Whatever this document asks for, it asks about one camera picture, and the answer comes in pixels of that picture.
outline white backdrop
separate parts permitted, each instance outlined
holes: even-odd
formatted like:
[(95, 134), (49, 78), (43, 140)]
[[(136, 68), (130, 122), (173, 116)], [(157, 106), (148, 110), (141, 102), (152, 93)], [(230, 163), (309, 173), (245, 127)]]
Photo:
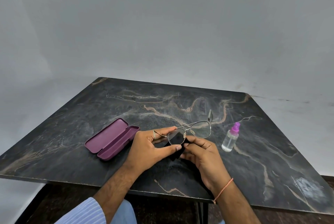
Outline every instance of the white backdrop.
[[(247, 92), (334, 176), (334, 0), (0, 0), (0, 153), (99, 76)], [(1, 223), (42, 185), (0, 180)]]

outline transparent plastic bottle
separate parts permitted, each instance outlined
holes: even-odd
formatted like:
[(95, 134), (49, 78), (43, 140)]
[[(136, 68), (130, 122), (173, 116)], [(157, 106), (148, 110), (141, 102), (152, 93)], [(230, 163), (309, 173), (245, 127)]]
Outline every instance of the transparent plastic bottle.
[(236, 122), (231, 130), (228, 130), (228, 133), (226, 134), (226, 137), (223, 141), (223, 144), (221, 145), (221, 148), (226, 152), (231, 152), (234, 145), (236, 144), (236, 140), (239, 137), (239, 127), (240, 123)]

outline person's leg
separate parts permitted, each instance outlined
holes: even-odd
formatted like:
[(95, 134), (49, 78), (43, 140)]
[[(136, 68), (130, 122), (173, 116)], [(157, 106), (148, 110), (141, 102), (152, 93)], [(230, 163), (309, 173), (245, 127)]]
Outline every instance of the person's leg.
[(123, 200), (110, 224), (137, 224), (135, 212), (129, 201)]

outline purple bottle cap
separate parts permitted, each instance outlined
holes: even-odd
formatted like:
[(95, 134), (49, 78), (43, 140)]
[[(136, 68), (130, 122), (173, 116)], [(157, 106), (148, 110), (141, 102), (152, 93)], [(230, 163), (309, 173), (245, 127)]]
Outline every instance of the purple bottle cap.
[(230, 134), (237, 135), (239, 133), (239, 127), (240, 127), (240, 123), (239, 122), (235, 122), (234, 126), (230, 130)]

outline bracelet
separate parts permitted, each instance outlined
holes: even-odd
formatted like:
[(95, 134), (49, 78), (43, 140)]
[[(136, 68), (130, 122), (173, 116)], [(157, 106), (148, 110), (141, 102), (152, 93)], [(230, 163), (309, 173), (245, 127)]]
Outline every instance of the bracelet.
[(218, 194), (217, 197), (215, 197), (215, 199), (213, 200), (213, 203), (216, 204), (216, 200), (217, 198), (221, 195), (221, 193), (223, 192), (223, 190), (233, 181), (233, 178), (231, 178), (230, 181), (228, 181), (228, 183), (223, 187), (223, 189), (220, 191), (220, 193)]

